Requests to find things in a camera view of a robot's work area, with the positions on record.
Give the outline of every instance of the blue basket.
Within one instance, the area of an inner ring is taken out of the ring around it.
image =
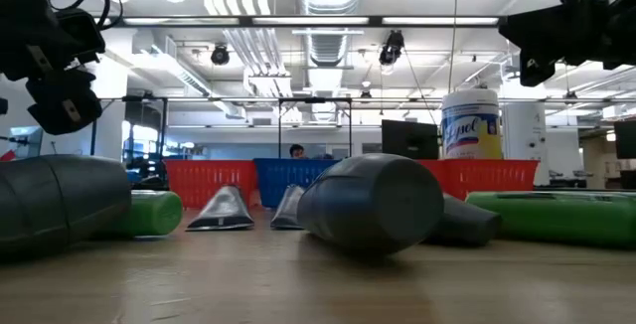
[[[254,159],[262,205],[275,209],[289,185],[307,188],[339,160]]]

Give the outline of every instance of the lysol wipes container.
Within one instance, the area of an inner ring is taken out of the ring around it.
[[[499,101],[495,91],[456,91],[444,97],[441,108],[444,158],[502,158]]]

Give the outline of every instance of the red basket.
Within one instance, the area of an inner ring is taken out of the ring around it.
[[[539,161],[535,160],[419,160],[442,190],[464,200],[474,191],[531,191]]]
[[[238,186],[252,205],[256,170],[251,160],[166,160],[166,168],[170,190],[185,208],[202,209],[225,185]]]

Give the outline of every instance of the green foam roller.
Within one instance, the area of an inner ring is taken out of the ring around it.
[[[501,215],[501,237],[610,247],[636,244],[634,201],[600,192],[471,193],[466,200]]]
[[[99,231],[100,238],[164,236],[173,232],[183,216],[181,198],[169,191],[132,191],[130,210]]]

